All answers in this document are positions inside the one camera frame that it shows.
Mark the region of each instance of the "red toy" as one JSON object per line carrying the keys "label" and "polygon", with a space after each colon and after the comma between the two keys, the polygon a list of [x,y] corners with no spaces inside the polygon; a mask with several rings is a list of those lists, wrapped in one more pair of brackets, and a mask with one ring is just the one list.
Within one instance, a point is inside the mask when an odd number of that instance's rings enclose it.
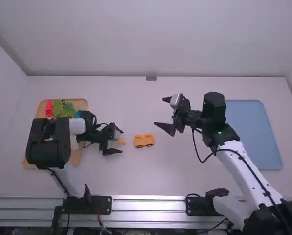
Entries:
{"label": "red toy", "polygon": [[52,101],[48,100],[47,105],[46,105],[46,116],[51,117],[53,116],[52,114]]}

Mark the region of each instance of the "black cable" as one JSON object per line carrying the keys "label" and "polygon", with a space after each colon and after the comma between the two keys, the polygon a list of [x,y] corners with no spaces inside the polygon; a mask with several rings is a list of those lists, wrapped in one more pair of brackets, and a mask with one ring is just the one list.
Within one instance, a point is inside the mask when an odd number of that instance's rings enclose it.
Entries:
{"label": "black cable", "polygon": [[[67,188],[63,185],[62,181],[61,181],[60,178],[57,176],[57,173],[56,173],[54,170],[49,169],[49,168],[46,168],[46,170],[48,170],[48,171],[51,172],[51,175],[53,175],[53,176],[56,178],[56,180],[58,181],[59,185],[63,188],[64,193],[65,193],[68,197],[70,197],[70,195],[71,195],[70,192],[69,192],[69,191],[67,190]],[[68,214],[67,214],[67,229],[69,228],[69,220],[70,220],[70,214],[69,214],[69,212],[68,212]]]}
{"label": "black cable", "polygon": [[87,147],[93,145],[93,143],[87,144],[86,146],[85,146],[85,144],[86,144],[86,142],[84,142],[83,148],[87,148]]}
{"label": "black cable", "polygon": [[221,224],[223,224],[225,221],[227,221],[227,219],[225,218],[224,220],[222,220],[220,223],[218,223],[217,225],[215,225],[214,227],[212,227],[211,229],[207,229],[207,230],[203,230],[201,232],[198,232],[196,234],[204,234],[204,233],[207,233],[213,229],[216,229],[218,226],[220,226]]}
{"label": "black cable", "polygon": [[210,153],[203,161],[201,160],[201,158],[199,157],[198,151],[197,151],[197,146],[196,146],[194,132],[195,132],[195,129],[192,129],[192,136],[193,136],[193,142],[194,142],[194,147],[195,147],[196,155],[197,155],[197,157],[199,159],[199,162],[205,163],[213,155],[213,153]]}
{"label": "black cable", "polygon": [[186,196],[186,198],[187,197],[189,197],[189,196],[196,196],[196,197],[200,197],[198,194],[196,194],[196,193],[190,193],[190,194],[188,194],[187,196]]}

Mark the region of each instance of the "metal rail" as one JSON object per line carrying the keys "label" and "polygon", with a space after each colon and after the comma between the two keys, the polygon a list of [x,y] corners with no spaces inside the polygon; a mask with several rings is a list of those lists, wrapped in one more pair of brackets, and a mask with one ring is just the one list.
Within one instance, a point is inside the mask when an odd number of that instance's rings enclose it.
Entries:
{"label": "metal rail", "polygon": [[[101,220],[111,228],[208,229],[223,220],[221,216],[189,217],[183,196],[112,196],[111,215]],[[61,198],[0,197],[0,226],[48,227]],[[63,215],[61,226],[67,225]],[[222,224],[218,229],[225,229]],[[71,215],[70,227],[99,227],[95,215]]]}

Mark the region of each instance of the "cable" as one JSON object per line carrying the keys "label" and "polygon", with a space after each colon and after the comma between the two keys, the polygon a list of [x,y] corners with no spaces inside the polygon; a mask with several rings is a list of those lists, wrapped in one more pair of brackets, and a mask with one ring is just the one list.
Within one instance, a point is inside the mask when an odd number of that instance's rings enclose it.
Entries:
{"label": "cable", "polygon": [[99,213],[98,213],[97,210],[96,210],[96,215],[97,215],[97,221],[98,221],[98,223],[99,223],[99,225],[100,225],[100,229],[101,229],[100,234],[102,234],[102,231],[106,231],[107,233],[112,234],[112,231],[109,230],[109,229],[107,229],[107,228],[104,226],[104,224],[101,222],[100,215],[99,215]]}
{"label": "cable", "polygon": [[188,194],[187,196],[186,196],[186,198],[187,197],[189,197],[189,196],[196,196],[196,197],[200,197],[198,194],[196,194],[196,193],[190,193],[190,194]]}
{"label": "cable", "polygon": [[86,141],[84,141],[83,148],[87,148],[87,147],[89,147],[89,146],[93,145],[93,143],[87,144],[86,146],[85,146],[85,144],[86,144]]}
{"label": "cable", "polygon": [[203,161],[201,160],[201,158],[199,157],[199,154],[198,154],[198,151],[197,151],[197,146],[196,146],[196,141],[195,141],[195,136],[194,136],[194,132],[195,132],[195,129],[192,129],[192,136],[193,136],[193,143],[194,143],[194,147],[195,147],[195,151],[196,151],[196,155],[199,159],[199,162],[201,163],[205,163],[212,155],[213,153],[210,153]]}
{"label": "cable", "polygon": [[203,231],[201,231],[201,232],[198,232],[198,233],[196,233],[196,234],[204,234],[204,233],[207,233],[207,232],[209,232],[209,231],[211,231],[211,230],[213,230],[213,229],[216,229],[218,226],[220,226],[221,224],[223,224],[225,221],[227,221],[228,219],[224,219],[224,220],[222,220],[220,223],[218,223],[217,225],[215,225],[214,227],[212,227],[211,229],[207,229],[207,230],[203,230]]}
{"label": "cable", "polygon": [[[64,193],[65,193],[68,197],[70,197],[70,195],[71,195],[70,192],[69,192],[69,191],[67,190],[67,188],[63,185],[62,181],[61,181],[60,178],[57,176],[57,173],[56,173],[54,170],[49,169],[49,168],[46,168],[46,170],[48,170],[48,171],[51,172],[51,175],[53,175],[53,176],[56,178],[56,180],[58,181],[59,185],[63,188]],[[68,214],[67,214],[67,229],[69,228],[69,221],[70,221],[70,214],[69,214],[69,212],[68,212]]]}

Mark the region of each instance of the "black clamp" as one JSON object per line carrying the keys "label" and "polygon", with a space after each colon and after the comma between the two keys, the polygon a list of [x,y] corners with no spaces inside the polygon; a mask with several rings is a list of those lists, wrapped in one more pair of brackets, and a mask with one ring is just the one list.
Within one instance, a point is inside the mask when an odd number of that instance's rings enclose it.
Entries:
{"label": "black clamp", "polygon": [[211,190],[205,194],[205,197],[200,197],[195,193],[186,196],[186,214],[188,216],[219,216],[213,205],[215,196],[224,197],[229,194],[225,188]]}
{"label": "black clamp", "polygon": [[67,197],[62,204],[63,214],[109,215],[112,211],[112,197],[93,196],[87,185],[82,198]]}

